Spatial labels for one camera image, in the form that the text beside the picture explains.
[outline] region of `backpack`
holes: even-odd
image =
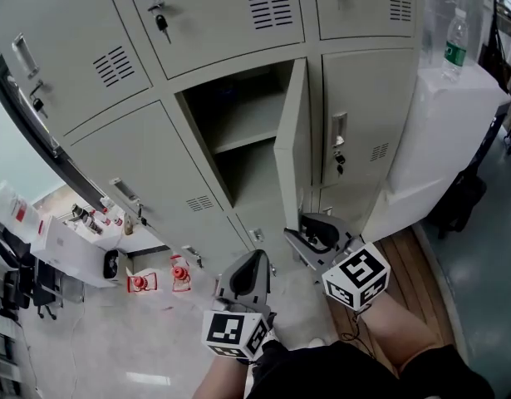
[[[486,184],[477,176],[475,168],[469,167],[458,173],[447,192],[427,216],[427,220],[438,227],[438,238],[445,238],[447,232],[462,232],[473,207],[485,192]]]

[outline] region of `white shoe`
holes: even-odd
[[[323,347],[325,345],[325,342],[321,338],[313,338],[311,342],[308,343],[308,348],[313,349],[315,347]]]
[[[275,328],[272,328],[270,331],[266,333],[266,337],[263,339],[263,344],[266,344],[267,342],[271,342],[272,340],[275,340],[276,342],[279,342],[279,338],[275,333]]]

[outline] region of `vent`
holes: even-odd
[[[213,203],[207,195],[200,196],[199,198],[189,199],[187,204],[193,211],[200,211],[202,209],[210,209],[211,207],[214,207]]]
[[[124,80],[127,76],[135,74],[133,66],[122,46],[117,47],[92,64],[106,87],[113,86],[120,80]]]
[[[410,22],[412,20],[412,0],[390,0],[390,20]]]
[[[256,30],[293,23],[290,0],[249,0]]]
[[[379,145],[373,148],[373,151],[371,152],[371,158],[370,162],[373,162],[375,160],[379,160],[380,158],[383,158],[386,156],[386,153],[388,152],[388,144],[385,143],[384,145]]]

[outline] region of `red label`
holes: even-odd
[[[19,222],[22,222],[22,219],[24,219],[25,214],[26,214],[26,203],[24,201],[22,201],[21,206],[19,207],[19,211],[17,212],[17,215],[15,216],[15,219],[17,219]]]

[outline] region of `wooden platform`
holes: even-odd
[[[387,292],[402,306],[424,321],[442,344],[454,344],[453,331],[445,310],[444,301],[414,233],[410,228],[401,230],[388,238],[376,242],[376,247],[391,265],[390,283]],[[332,319],[338,335],[353,333],[353,312],[332,298],[327,298]],[[396,374],[366,325],[359,321],[360,336],[377,361]],[[364,345],[351,342],[368,353]]]

